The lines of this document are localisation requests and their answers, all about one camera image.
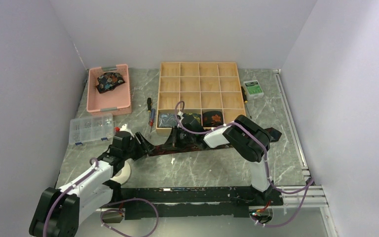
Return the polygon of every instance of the plastic parts organizer box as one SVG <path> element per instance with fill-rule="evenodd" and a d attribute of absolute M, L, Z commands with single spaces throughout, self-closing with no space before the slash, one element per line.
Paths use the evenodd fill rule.
<path fill-rule="evenodd" d="M 120 73 L 125 83 L 112 91 L 100 94 L 95 86 L 97 78 L 104 73 Z M 111 113 L 112 115 L 124 115 L 131 113 L 130 78 L 127 64 L 118 64 L 115 67 L 91 68 L 88 77 L 88 100 L 86 110 L 92 115 Z"/>
<path fill-rule="evenodd" d="M 69 129 L 69 144 L 83 145 L 83 142 L 108 140 L 114 137 L 113 115 L 74 118 Z"/>

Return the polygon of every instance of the gray marble surface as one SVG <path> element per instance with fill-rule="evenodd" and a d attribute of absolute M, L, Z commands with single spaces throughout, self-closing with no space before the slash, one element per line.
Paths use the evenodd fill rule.
<path fill-rule="evenodd" d="M 149 126 L 146 100 L 151 97 L 157 108 L 159 84 L 158 69 L 129 69 L 133 112 L 114 116 L 114 125 L 128 124 L 133 132 L 148 138 Z M 272 77 L 272 70 L 239 69 L 241 81 L 257 79 L 264 97 L 249 101 L 253 121 L 263 128 L 274 127 L 282 132 L 279 142 L 269 150 L 271 175 L 277 185 L 304 185 L 301 163 L 289 129 L 281 94 Z M 80 102 L 76 118 L 89 116 L 86 111 L 87 87 Z M 153 129 L 154 145 L 164 143 L 167 137 L 158 136 Z M 104 152 L 111 141 L 93 141 L 83 146 L 68 145 L 60 170 L 57 187 L 73 180 L 89 167 L 89 159 Z M 235 149 L 190 152 L 128 160 L 131 177 L 125 188 L 247 186 L 251 176 L 247 161 Z"/>

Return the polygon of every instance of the wooden compartment organizer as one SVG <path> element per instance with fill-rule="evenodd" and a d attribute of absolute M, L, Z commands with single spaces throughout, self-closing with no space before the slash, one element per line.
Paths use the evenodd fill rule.
<path fill-rule="evenodd" d="M 156 131 L 169 135 L 171 129 L 159 127 L 160 114 L 173 114 L 176 104 L 185 101 L 184 113 L 223 113 L 224 123 L 246 115 L 237 65 L 233 62 L 163 62 L 160 65 Z"/>

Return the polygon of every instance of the white enclosure wall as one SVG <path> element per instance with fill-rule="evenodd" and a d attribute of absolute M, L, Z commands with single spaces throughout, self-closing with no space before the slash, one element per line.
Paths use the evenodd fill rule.
<path fill-rule="evenodd" d="M 379 236 L 379 1 L 319 0 L 282 78 L 340 236 Z"/>
<path fill-rule="evenodd" d="M 26 237 L 66 151 L 86 71 L 47 0 L 0 0 L 0 237 Z"/>
<path fill-rule="evenodd" d="M 281 68 L 316 0 L 50 0 L 87 68 L 235 61 Z"/>

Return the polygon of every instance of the screwdriver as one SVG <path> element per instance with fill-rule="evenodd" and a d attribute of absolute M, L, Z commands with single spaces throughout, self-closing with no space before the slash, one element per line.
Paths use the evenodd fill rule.
<path fill-rule="evenodd" d="M 152 99 L 148 98 L 148 112 L 149 112 L 149 122 L 150 122 L 150 112 L 152 110 Z"/>
<path fill-rule="evenodd" d="M 149 138 L 151 137 L 151 134 L 152 134 L 152 127 L 153 127 L 153 121 L 154 121 L 155 115 L 156 115 L 156 110 L 152 109 L 151 114 L 150 114 L 150 120 L 149 120 L 149 126 L 151 127 L 149 131 Z"/>
<path fill-rule="evenodd" d="M 242 86 L 240 87 L 240 89 L 242 89 L 243 102 L 246 104 L 246 108 L 248 109 L 249 117 L 252 119 L 251 111 L 249 110 L 249 106 L 248 106 L 248 99 L 246 98 L 246 91 Z"/>

